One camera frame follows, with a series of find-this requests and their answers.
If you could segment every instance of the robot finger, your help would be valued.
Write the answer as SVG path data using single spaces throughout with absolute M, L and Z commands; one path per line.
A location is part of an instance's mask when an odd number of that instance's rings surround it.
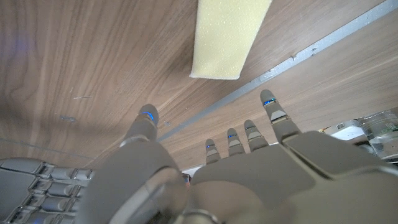
M 278 142 L 283 144 L 285 138 L 301 133 L 271 91 L 263 90 L 260 94 L 260 99 L 264 109 L 267 111 Z
M 248 143 L 251 152 L 260 149 L 262 147 L 268 146 L 268 142 L 266 141 L 264 136 L 261 135 L 256 125 L 254 125 L 253 121 L 251 120 L 245 121 L 244 130 L 246 132 L 246 136 L 248 137 Z
M 154 105 L 144 105 L 132 123 L 120 147 L 134 141 L 156 141 L 159 114 Z
M 212 139 L 206 140 L 206 165 L 217 162 L 221 159 L 220 154 Z
M 228 135 L 228 156 L 234 156 L 238 154 L 244 154 L 243 145 L 239 140 L 236 130 L 229 128 L 226 132 Z

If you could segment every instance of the transparent container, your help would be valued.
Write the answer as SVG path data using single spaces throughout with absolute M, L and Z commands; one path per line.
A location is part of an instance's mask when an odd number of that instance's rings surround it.
M 381 159 L 398 158 L 398 117 L 395 110 L 386 110 L 360 118 L 361 128 Z

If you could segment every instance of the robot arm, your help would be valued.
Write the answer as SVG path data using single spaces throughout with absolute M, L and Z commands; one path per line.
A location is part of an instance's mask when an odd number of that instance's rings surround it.
M 301 133 L 275 96 L 261 93 L 279 144 L 248 120 L 244 152 L 227 131 L 229 157 L 206 141 L 206 166 L 187 191 L 157 142 L 157 112 L 145 106 L 121 148 L 90 182 L 76 224 L 398 223 L 397 170 L 330 136 Z

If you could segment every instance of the gray panel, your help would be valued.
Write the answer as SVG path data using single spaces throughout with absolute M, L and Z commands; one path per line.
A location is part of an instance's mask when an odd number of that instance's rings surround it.
M 287 197 L 310 189 L 315 184 L 312 177 L 280 145 L 228 157 L 204 166 L 195 173 L 192 185 L 218 180 L 247 187 L 267 208 L 275 208 Z
M 49 194 L 54 196 L 69 197 L 72 194 L 74 185 L 63 183 L 52 183 Z
M 10 158 L 3 162 L 1 168 L 36 173 L 42 167 L 43 161 L 28 158 Z
M 360 148 L 317 131 L 310 131 L 285 142 L 328 175 L 343 174 L 370 166 L 392 167 Z
M 56 167 L 51 173 L 51 177 L 58 180 L 68 180 L 73 174 L 75 169 Z
M 293 196 L 290 214 L 285 210 L 273 212 L 292 217 L 286 223 L 398 223 L 397 186 L 397 177 L 382 172 L 352 175 L 324 181 Z
M 28 196 L 32 174 L 0 169 L 0 221 L 4 221 Z
M 42 208 L 47 212 L 63 212 L 68 202 L 69 198 L 47 197 L 42 204 Z
M 57 214 L 35 212 L 30 215 L 26 224 L 52 224 L 52 221 L 55 220 L 56 217 Z

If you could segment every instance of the wood grain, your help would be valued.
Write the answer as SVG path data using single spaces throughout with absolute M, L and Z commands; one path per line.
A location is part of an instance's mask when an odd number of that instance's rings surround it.
M 83 167 L 92 161 L 89 158 L 81 156 L 74 156 L 64 152 L 56 152 L 30 146 L 24 142 L 0 140 L 0 159 L 11 157 L 29 157 L 41 159 L 51 164 L 66 167 Z
M 398 106 L 397 20 L 395 10 L 161 143 L 184 169 L 205 162 L 208 138 L 226 157 L 226 130 L 231 127 L 248 152 L 246 119 L 254 121 L 269 143 L 276 142 L 259 98 L 263 89 L 275 94 L 302 131 Z
M 188 77 L 197 1 L 0 1 L 0 138 L 100 161 L 142 105 L 162 135 L 380 2 L 274 1 L 228 82 Z

